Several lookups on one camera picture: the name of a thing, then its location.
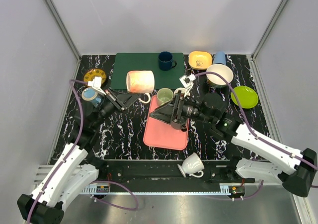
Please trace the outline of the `blue patterned mug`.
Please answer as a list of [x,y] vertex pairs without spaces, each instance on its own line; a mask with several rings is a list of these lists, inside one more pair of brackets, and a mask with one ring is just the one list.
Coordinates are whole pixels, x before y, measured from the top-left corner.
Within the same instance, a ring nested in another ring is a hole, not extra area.
[[90,102],[95,108],[100,107],[104,101],[103,96],[91,87],[86,88],[81,93],[81,97],[84,101]]

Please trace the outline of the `small grey cup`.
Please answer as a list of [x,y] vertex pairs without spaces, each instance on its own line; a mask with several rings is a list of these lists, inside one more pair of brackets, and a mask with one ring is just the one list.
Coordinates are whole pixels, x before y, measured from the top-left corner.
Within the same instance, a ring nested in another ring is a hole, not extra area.
[[176,130],[181,130],[182,132],[186,132],[187,131],[187,119],[184,118],[180,118],[179,120],[172,120],[170,125],[176,129]]

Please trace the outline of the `white footed teacup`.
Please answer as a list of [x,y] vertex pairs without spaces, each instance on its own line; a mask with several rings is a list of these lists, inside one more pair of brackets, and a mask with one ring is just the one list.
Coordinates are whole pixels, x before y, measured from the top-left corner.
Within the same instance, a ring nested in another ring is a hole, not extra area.
[[178,164],[177,167],[184,178],[186,175],[195,178],[202,178],[204,175],[204,164],[196,153],[191,154],[183,161],[182,165]]

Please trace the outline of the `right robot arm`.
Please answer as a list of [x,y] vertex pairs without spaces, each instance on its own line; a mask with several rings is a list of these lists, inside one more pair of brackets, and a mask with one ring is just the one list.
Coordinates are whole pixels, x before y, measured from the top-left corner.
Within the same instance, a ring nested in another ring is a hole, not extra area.
[[167,124],[186,119],[207,123],[214,138],[248,149],[267,160],[235,158],[236,165],[225,171],[230,182],[242,178],[260,179],[281,184],[299,197],[309,195],[318,170],[317,153],[310,148],[289,147],[259,133],[247,122],[226,112],[226,104],[217,93],[206,94],[202,102],[178,93],[149,116]]

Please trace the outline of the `light green mug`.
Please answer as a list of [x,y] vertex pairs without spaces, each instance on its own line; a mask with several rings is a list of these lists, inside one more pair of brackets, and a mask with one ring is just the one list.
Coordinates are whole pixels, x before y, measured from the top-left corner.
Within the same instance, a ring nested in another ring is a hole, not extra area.
[[157,92],[157,104],[161,106],[169,101],[171,101],[174,97],[174,93],[169,88],[162,88]]

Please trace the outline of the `pink mug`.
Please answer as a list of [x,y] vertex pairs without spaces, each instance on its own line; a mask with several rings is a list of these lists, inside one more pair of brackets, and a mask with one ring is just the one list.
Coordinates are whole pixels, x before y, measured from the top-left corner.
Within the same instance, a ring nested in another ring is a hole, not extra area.
[[152,71],[129,71],[126,75],[126,87],[130,93],[142,93],[147,96],[147,101],[139,98],[143,104],[151,101],[150,93],[155,89],[155,77]]

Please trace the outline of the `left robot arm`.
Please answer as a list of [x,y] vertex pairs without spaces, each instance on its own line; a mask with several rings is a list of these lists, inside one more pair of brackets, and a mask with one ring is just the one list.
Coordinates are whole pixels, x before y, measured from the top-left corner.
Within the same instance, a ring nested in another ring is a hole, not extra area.
[[139,94],[105,90],[98,94],[101,100],[81,100],[74,90],[78,103],[78,126],[75,137],[67,143],[47,176],[31,194],[22,194],[17,205],[28,224],[59,224],[70,203],[90,183],[102,182],[107,177],[107,162],[91,150],[99,138],[99,126],[115,112],[126,111],[139,98]]

